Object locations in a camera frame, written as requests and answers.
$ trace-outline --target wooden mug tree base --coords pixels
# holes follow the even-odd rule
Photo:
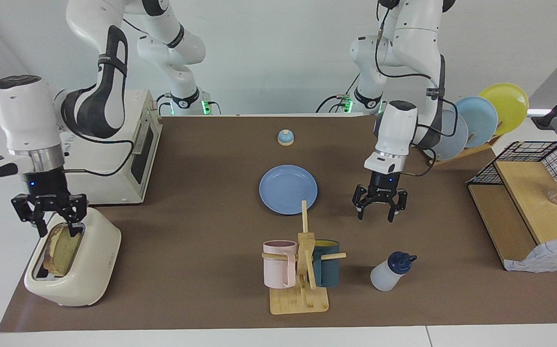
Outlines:
[[[316,286],[313,271],[313,250],[315,249],[315,234],[309,233],[308,213],[306,201],[302,202],[302,228],[298,233],[298,267],[296,270],[296,285],[286,289],[270,288],[270,312],[278,314],[294,314],[309,312],[325,312],[329,309],[327,289]],[[265,254],[269,259],[286,259],[285,255]],[[323,255],[325,259],[339,259],[346,257],[345,253]]]

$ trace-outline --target bread slice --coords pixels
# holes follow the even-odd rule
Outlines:
[[[70,237],[68,225],[60,223],[52,229],[48,237],[42,266],[49,274],[65,276],[73,263],[82,235],[77,233],[75,237]]]

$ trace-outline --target wire basket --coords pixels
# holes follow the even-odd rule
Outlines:
[[[468,185],[503,185],[496,161],[542,162],[557,181],[557,142],[519,141],[510,144],[493,161],[477,173]]]

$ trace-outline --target plate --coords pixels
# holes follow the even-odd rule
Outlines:
[[[441,114],[441,132],[444,134],[451,134],[454,130],[454,110],[443,110]],[[437,160],[450,160],[455,156],[458,156],[467,143],[467,138],[469,137],[469,131],[467,130],[467,124],[463,117],[459,114],[459,119],[456,123],[456,132],[454,136],[441,136],[439,143],[434,145],[433,149],[437,153]],[[430,158],[433,158],[433,152],[425,149],[424,153]]]
[[[317,185],[310,172],[295,165],[273,167],[263,175],[259,184],[261,200],[269,209],[280,214],[302,212],[302,200],[307,206],[315,203]]]
[[[503,135],[518,128],[527,118],[529,97],[521,88],[511,83],[497,83],[479,93],[479,96],[490,101],[497,110],[501,123],[495,135]]]
[[[497,110],[481,96],[469,96],[457,101],[456,108],[467,123],[471,140],[465,147],[478,147],[487,143],[497,130]]]

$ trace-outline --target brown table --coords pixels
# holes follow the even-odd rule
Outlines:
[[[403,176],[408,208],[392,224],[385,205],[357,219],[351,197],[369,181],[372,125],[371,117],[165,119],[146,202],[100,207],[122,230],[105,296],[59,307],[20,281],[0,332],[557,323],[557,272],[503,270],[466,189],[492,152]],[[283,128],[295,134],[290,147],[276,141]],[[407,169],[424,163],[413,150]],[[348,254],[325,313],[270,314],[261,244],[295,240],[302,228],[300,215],[278,215],[258,195],[261,176],[281,164],[315,176],[309,227]],[[397,250],[419,258],[395,289],[378,292],[369,273]]]

